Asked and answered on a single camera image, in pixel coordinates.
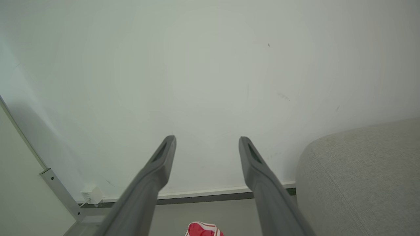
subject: white electrical socket box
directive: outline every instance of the white electrical socket box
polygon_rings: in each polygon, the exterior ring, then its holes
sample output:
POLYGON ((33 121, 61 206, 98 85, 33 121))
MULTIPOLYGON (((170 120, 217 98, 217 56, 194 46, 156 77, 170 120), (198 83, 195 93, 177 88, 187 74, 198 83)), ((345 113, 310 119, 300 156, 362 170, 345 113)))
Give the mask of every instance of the white electrical socket box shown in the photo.
POLYGON ((86 186, 80 193, 85 200, 90 198, 90 201, 87 202, 88 204, 98 204, 104 198, 97 186, 86 186))

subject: dark baseboard strip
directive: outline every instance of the dark baseboard strip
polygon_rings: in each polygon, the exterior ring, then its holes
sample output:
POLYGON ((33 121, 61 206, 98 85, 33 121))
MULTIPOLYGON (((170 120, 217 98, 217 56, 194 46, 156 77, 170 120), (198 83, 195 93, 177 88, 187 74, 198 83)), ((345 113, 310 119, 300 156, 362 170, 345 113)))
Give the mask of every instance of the dark baseboard strip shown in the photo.
MULTIPOLYGON (((291 196, 296 195, 296 188, 286 189, 291 196)), ((218 201, 229 201, 229 200, 241 200, 241 199, 253 199, 254 195, 252 192, 238 193, 238 194, 221 194, 221 195, 210 195, 201 197, 182 197, 182 198, 169 198, 169 199, 158 199, 156 205, 169 205, 169 204, 183 204, 183 203, 196 203, 196 202, 218 202, 218 201)), ((114 205, 114 202, 99 203, 97 208, 109 208, 114 205)), ((85 204, 82 208, 96 208, 92 204, 85 204)))

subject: metal bracket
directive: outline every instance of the metal bracket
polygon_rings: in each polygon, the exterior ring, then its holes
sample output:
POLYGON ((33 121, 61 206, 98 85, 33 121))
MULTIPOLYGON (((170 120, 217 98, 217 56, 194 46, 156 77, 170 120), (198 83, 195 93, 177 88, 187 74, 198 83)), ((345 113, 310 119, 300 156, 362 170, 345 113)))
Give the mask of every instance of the metal bracket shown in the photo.
POLYGON ((40 173, 40 176, 48 184, 50 189, 56 194, 58 199, 67 208, 70 214, 77 221, 81 222, 85 217, 85 209, 80 208, 77 202, 73 199, 58 177, 51 168, 46 169, 40 173))

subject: red and white object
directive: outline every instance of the red and white object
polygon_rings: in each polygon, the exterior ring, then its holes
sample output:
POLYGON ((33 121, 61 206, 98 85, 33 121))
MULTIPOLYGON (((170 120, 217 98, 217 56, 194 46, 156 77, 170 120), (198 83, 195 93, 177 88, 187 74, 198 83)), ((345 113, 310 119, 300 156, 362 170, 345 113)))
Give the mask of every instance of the red and white object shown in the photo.
POLYGON ((196 221, 188 225, 185 236, 223 236, 223 233, 216 225, 196 221))

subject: red fabric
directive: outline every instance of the red fabric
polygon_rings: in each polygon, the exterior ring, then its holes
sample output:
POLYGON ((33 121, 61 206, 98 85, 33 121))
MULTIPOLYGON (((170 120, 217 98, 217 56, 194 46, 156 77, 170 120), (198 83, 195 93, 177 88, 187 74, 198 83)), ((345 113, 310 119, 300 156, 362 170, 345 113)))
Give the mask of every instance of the red fabric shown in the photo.
POLYGON ((206 223, 202 223, 208 227, 211 227, 213 230, 205 230, 201 227, 200 224, 198 223, 191 223, 188 226, 188 232, 187 235, 189 234, 189 236, 216 236, 216 233, 220 236, 223 236, 223 233, 220 232, 220 230, 218 228, 216 228, 215 226, 211 226, 209 224, 206 223))

